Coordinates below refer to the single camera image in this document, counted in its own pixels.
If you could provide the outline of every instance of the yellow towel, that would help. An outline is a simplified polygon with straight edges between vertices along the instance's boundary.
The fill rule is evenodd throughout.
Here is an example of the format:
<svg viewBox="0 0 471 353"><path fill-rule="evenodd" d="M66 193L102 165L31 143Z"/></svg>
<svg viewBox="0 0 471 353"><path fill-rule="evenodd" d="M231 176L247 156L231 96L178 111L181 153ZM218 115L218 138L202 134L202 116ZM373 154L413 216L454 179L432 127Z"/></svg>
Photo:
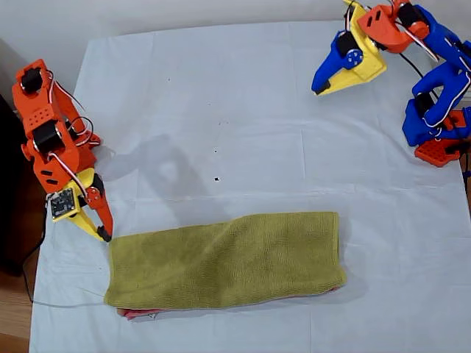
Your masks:
<svg viewBox="0 0 471 353"><path fill-rule="evenodd" d="M343 285L337 213L248 215L110 243L105 302L127 309L220 308Z"/></svg>

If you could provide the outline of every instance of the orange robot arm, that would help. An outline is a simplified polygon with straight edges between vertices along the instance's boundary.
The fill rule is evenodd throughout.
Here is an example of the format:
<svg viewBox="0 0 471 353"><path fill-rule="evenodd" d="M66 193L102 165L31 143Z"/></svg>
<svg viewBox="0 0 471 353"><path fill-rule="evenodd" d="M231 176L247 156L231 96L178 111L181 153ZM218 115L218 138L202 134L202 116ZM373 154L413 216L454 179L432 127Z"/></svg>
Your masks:
<svg viewBox="0 0 471 353"><path fill-rule="evenodd" d="M54 81L53 73L41 59L16 74L12 91L27 138L21 149L33 161L34 172L44 190L59 193L71 180L79 185L77 174L93 167L96 158L91 149L101 141L93 134L93 128L90 131L85 126L83 119L87 118L79 115L73 97ZM90 187L80 185L80 190L82 203L96 210L104 224L102 229L106 233L102 238L109 240L113 219L101 179L96 176ZM91 198L89 191L99 192Z"/></svg>

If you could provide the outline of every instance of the yellow bracket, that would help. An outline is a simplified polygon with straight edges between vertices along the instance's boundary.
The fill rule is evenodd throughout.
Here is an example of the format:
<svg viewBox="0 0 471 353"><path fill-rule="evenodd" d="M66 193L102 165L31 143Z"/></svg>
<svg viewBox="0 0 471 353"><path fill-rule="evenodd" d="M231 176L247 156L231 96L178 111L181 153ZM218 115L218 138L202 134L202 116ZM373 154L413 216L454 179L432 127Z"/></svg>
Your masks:
<svg viewBox="0 0 471 353"><path fill-rule="evenodd" d="M381 75L388 65L384 61L379 49L361 30L358 19L366 14L366 10L356 1L344 0L344 3L353 7L353 14L350 19L350 31L363 52L363 61L360 65L351 70L341 69L337 74L329 79L330 87L319 95L329 94L337 90L343 90L349 86L367 83Z"/></svg>
<svg viewBox="0 0 471 353"><path fill-rule="evenodd" d="M77 174L77 178L83 184L85 188L89 188L93 183L93 178L95 176L95 170L93 168L85 169ZM103 241L103 238L98 235L97 228L92 220L88 217L85 211L80 207L78 195L82 195L82 191L79 188L79 185L76 184L74 180L68 182L64 188L60 191L70 189L74 194L74 209L61 215L60 217L53 218L53 222L60 221L61 219L67 218L70 222L76 224L79 228L86 231L88 234L94 236L96 239Z"/></svg>

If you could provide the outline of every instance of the circuit board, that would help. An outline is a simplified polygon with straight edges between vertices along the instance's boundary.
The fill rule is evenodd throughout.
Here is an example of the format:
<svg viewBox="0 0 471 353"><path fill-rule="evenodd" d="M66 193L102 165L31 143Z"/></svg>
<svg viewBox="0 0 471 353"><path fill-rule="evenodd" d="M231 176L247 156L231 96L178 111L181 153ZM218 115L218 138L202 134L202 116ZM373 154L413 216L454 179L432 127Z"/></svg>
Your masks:
<svg viewBox="0 0 471 353"><path fill-rule="evenodd" d="M51 211L53 221L75 214L77 206L75 205L74 190L69 188L56 193L51 198Z"/></svg>

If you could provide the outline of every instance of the white tablecloth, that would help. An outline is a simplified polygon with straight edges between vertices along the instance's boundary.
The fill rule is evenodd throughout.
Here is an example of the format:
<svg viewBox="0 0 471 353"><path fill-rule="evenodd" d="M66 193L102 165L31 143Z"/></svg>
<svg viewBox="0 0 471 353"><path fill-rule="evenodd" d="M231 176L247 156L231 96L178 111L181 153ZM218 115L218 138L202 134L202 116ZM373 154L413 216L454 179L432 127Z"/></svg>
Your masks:
<svg viewBox="0 0 471 353"><path fill-rule="evenodd" d="M76 97L104 139L96 169L115 237L333 210L347 284L322 296L127 321L102 304L107 244L49 220L32 352L469 351L471 223L458 163L435 168L407 146L401 126L418 76L398 56L385 54L388 71L368 85L310 92L342 26L93 40ZM408 55L429 69L418 48Z"/></svg>

